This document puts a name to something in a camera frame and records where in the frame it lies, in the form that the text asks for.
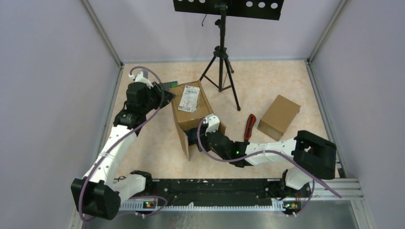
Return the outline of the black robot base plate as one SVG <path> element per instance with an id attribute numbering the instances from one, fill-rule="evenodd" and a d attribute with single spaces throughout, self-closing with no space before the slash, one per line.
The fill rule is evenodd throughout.
<path id="1" fill-rule="evenodd" d="M 163 197 L 152 199 L 159 206 L 168 202 L 167 208 L 185 207 L 224 207 L 241 209 L 243 207 L 283 208 L 309 197 L 310 185 L 306 183 L 300 190 L 283 186 L 279 179 L 154 179 L 147 181 L 145 190 L 136 197 Z"/>

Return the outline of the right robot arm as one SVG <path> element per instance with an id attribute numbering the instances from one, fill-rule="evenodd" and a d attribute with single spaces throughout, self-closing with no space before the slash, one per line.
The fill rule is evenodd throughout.
<path id="1" fill-rule="evenodd" d="M 306 130 L 297 136 L 273 143 L 232 141 L 220 131 L 207 133 L 193 128 L 190 142 L 208 157 L 236 167 L 257 166 L 288 161 L 293 167 L 287 169 L 280 183 L 280 191 L 287 197 L 294 196 L 311 180 L 335 178 L 336 145 Z"/>

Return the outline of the large cardboard box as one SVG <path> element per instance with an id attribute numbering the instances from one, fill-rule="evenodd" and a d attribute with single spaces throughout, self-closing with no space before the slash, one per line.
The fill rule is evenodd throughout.
<path id="1" fill-rule="evenodd" d="M 199 122 L 214 111 L 199 80 L 182 83 L 169 89 L 173 119 L 186 160 L 190 160 L 189 147 L 196 144 Z"/>

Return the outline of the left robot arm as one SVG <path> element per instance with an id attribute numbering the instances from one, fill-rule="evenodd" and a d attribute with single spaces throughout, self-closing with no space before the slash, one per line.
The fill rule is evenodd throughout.
<path id="1" fill-rule="evenodd" d="M 83 178 L 76 178 L 71 184 L 75 206 L 83 221 L 87 221 L 84 215 L 111 220 L 126 200 L 135 194 L 148 197 L 153 192 L 153 184 L 148 181 L 150 173 L 135 172 L 119 182 L 114 179 L 129 146 L 151 120 L 147 114 L 151 111 L 157 114 L 175 95 L 156 82 L 135 82 L 129 84 L 126 97 L 95 163 Z"/>

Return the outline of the red black utility knife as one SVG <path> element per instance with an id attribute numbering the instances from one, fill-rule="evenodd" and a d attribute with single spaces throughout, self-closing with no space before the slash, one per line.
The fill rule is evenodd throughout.
<path id="1" fill-rule="evenodd" d="M 250 114 L 245 125 L 245 132 L 244 132 L 245 142 L 248 142 L 250 140 L 255 122 L 256 116 L 254 114 Z"/>

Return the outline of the small cardboard box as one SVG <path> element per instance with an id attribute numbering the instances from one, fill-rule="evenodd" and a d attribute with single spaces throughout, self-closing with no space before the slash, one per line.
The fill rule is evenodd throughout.
<path id="1" fill-rule="evenodd" d="M 297 103 L 278 95 L 260 119 L 257 129 L 279 141 L 299 113 L 300 108 L 301 106 Z"/>

